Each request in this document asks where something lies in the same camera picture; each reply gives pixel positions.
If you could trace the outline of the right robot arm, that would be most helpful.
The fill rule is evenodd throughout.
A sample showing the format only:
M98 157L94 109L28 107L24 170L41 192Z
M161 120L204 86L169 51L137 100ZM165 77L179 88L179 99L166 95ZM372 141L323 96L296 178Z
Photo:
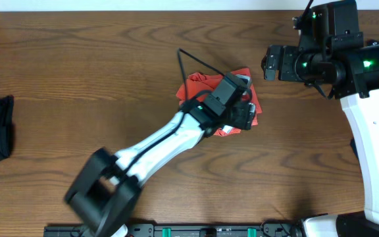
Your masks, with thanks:
M324 67L353 133L365 206L362 212L301 219L292 236L379 236L379 41L367 47L337 50Z

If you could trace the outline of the red printed t-shirt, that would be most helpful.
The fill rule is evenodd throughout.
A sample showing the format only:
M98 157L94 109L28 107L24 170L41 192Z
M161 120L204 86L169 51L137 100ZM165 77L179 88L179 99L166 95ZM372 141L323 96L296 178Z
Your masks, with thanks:
M239 70L234 70L231 72L232 74L236 76L243 76L248 77L251 79L251 72L249 68L241 68ZM216 89L216 87L219 85L221 80L223 79L223 76L217 74L217 75L206 75L202 74L200 72L195 72L193 74L190 74L187 79L187 89L189 92L189 98L195 96L198 92L202 90L209 90L213 91ZM252 100L251 102L255 104L256 106L256 115L253 119L252 126L257 126L258 125L258 115L262 113L261 106L259 104L259 100L257 98L257 93L255 91L254 85L251 84L250 86L251 92L252 92ZM178 91L176 92L176 97L179 99L179 105L181 105L185 101L185 89L184 85L182 84ZM229 136L232 134L239 134L241 133L241 129L239 128L234 128L231 126L224 126L224 130L222 128L219 128L214 135L215 136Z

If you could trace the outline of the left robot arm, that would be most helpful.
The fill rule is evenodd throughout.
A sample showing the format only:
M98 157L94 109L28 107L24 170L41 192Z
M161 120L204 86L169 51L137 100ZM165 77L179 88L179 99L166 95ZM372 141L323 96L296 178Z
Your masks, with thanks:
M101 148L90 156L64 196L87 236L125 236L126 223L153 174L224 125L249 130L256 114L249 101L219 105L221 115L211 107L207 99L187 100L167 125L140 143L114 154Z

